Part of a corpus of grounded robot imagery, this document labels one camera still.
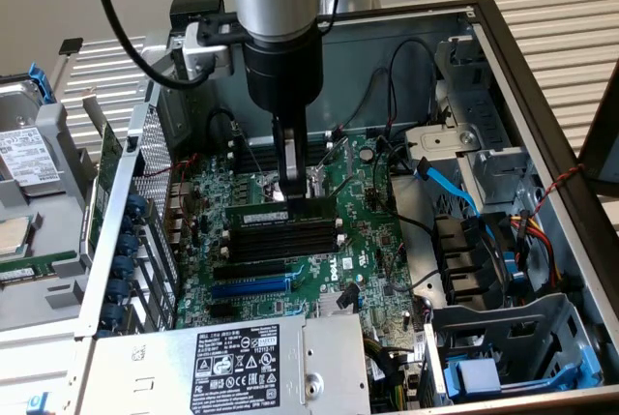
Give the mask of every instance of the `power supply label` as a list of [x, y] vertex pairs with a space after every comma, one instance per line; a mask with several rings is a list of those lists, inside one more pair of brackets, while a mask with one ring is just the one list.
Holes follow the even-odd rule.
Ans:
[[36, 128], [0, 133], [0, 156], [21, 187], [60, 180]]
[[279, 325], [197, 335], [191, 406], [194, 415], [279, 406]]

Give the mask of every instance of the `black cylinder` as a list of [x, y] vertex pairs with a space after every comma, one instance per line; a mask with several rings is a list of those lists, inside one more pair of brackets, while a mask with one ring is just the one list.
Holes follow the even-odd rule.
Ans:
[[275, 115], [311, 104], [322, 90], [322, 39], [317, 23], [286, 43], [245, 43], [248, 88], [260, 108]]

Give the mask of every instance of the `red wire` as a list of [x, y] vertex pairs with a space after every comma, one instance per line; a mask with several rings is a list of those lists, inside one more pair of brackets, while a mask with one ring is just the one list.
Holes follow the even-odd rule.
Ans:
[[[519, 223], [518, 222], [512, 222], [512, 226], [515, 229], [519, 228]], [[533, 226], [527, 226], [526, 227], [526, 232], [527, 234], [531, 235], [531, 236], [535, 236], [536, 238], [538, 238], [540, 241], [542, 241], [542, 243], [544, 243], [544, 246], [546, 248], [546, 251], [548, 252], [548, 268], [550, 270], [550, 274], [548, 276], [549, 281], [550, 281], [550, 286], [554, 287], [556, 285], [556, 271], [555, 271], [555, 260], [554, 260], [554, 249], [552, 248], [552, 244], [550, 243], [550, 240], [548, 239], [548, 237], [541, 232], [539, 229], [533, 227]]]
[[565, 173], [563, 173], [562, 175], [559, 175], [559, 177], [554, 181], [554, 183], [552, 183], [547, 190], [545, 190], [544, 195], [542, 196], [542, 198], [540, 199], [540, 201], [538, 202], [538, 205], [535, 207], [535, 210], [533, 211], [533, 213], [531, 214], [531, 217], [534, 217], [535, 215], [537, 215], [537, 213], [540, 211], [540, 209], [542, 208], [542, 205], [544, 204], [546, 198], [548, 197], [548, 195], [550, 193], [552, 193], [552, 191], [554, 189], [556, 189], [561, 182], [567, 180], [568, 178], [570, 178], [572, 175], [574, 175], [575, 173], [578, 173], [580, 170], [584, 169], [584, 165], [582, 163], [579, 163], [577, 166], [573, 166], [572, 168], [570, 168], [568, 171], [566, 171]]
[[190, 224], [189, 219], [187, 218], [187, 214], [185, 214], [185, 207], [183, 207], [183, 199], [182, 199], [183, 195], [181, 194], [181, 190], [183, 188], [183, 182], [185, 181], [185, 170], [187, 170], [190, 166], [192, 166], [197, 160], [197, 158], [198, 158], [198, 155], [197, 153], [195, 153], [185, 162], [178, 162], [175, 165], [169, 166], [168, 168], [164, 168], [163, 170], [156, 171], [155, 173], [147, 173], [144, 175], [145, 178], [152, 178], [153, 176], [161, 175], [162, 173], [166, 173], [167, 171], [170, 171], [170, 170], [178, 170], [179, 168], [183, 168], [183, 171], [181, 172], [181, 184], [179, 185], [179, 190], [178, 190], [178, 202], [179, 202], [179, 205], [181, 206], [181, 213], [183, 214], [183, 221], [189, 227], [191, 227], [191, 224]]
[[163, 170], [159, 170], [154, 173], [145, 173], [144, 178], [152, 178], [153, 176], [161, 175], [162, 173], [166, 173], [167, 171], [170, 171], [170, 170], [178, 170], [179, 168], [182, 168], [183, 166], [187, 168], [190, 165], [192, 165], [196, 161], [196, 159], [197, 159], [197, 153], [193, 154], [191, 158], [186, 162], [178, 162], [174, 165], [169, 166], [168, 168], [164, 168]]

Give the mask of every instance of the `circuit board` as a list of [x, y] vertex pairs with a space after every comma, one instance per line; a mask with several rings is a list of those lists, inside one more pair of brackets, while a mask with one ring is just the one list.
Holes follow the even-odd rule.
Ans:
[[114, 177], [118, 162], [123, 154], [123, 146], [120, 144], [112, 127], [105, 124], [103, 128], [103, 138], [101, 144], [101, 160], [99, 162], [99, 173], [94, 185], [92, 216], [90, 219], [89, 241], [93, 247], [99, 242], [99, 235], [103, 227], [103, 218], [109, 194], [112, 191]]
[[[373, 139], [351, 135], [349, 146], [339, 149], [331, 161], [326, 162], [326, 180], [331, 188], [336, 188], [347, 179], [350, 168], [346, 154], [352, 153], [353, 178], [337, 193], [337, 210], [343, 220], [346, 240], [335, 253], [287, 259], [287, 271], [299, 272], [289, 292], [226, 300], [214, 300], [210, 293], [217, 283], [213, 280], [213, 269], [227, 264], [220, 255], [225, 208], [278, 200], [277, 194], [264, 192], [265, 180], [276, 178], [277, 173], [234, 175], [229, 171], [230, 164], [225, 157], [217, 156], [202, 162], [192, 174], [185, 174], [185, 181], [199, 190], [201, 198], [201, 202], [193, 204], [194, 211], [190, 215], [208, 217], [208, 231], [199, 234], [196, 249], [187, 249], [192, 242], [187, 229], [181, 237], [177, 259], [182, 291], [176, 327], [295, 314], [320, 316], [325, 307], [335, 305], [335, 299], [347, 285], [355, 282], [361, 287], [359, 315], [364, 333], [379, 339], [383, 345], [410, 347], [414, 333], [412, 321], [404, 331], [402, 314], [412, 311], [411, 297], [406, 293], [396, 293], [384, 272], [384, 264], [393, 263], [392, 282], [410, 285], [405, 262], [394, 259], [401, 243], [399, 222], [379, 209], [372, 210], [366, 201], [366, 189], [372, 188], [372, 164], [363, 163], [359, 158], [359, 151], [366, 148], [374, 150]], [[383, 194], [383, 200], [385, 186], [385, 179], [378, 178], [377, 189]], [[378, 250], [383, 253], [382, 259], [377, 259]], [[209, 308], [220, 302], [231, 303], [234, 316], [212, 317]]]

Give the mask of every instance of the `screw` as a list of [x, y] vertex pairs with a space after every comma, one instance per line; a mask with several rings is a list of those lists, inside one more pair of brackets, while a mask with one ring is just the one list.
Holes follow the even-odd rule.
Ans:
[[471, 132], [464, 132], [460, 135], [460, 141], [465, 145], [472, 144], [475, 142], [475, 135]]

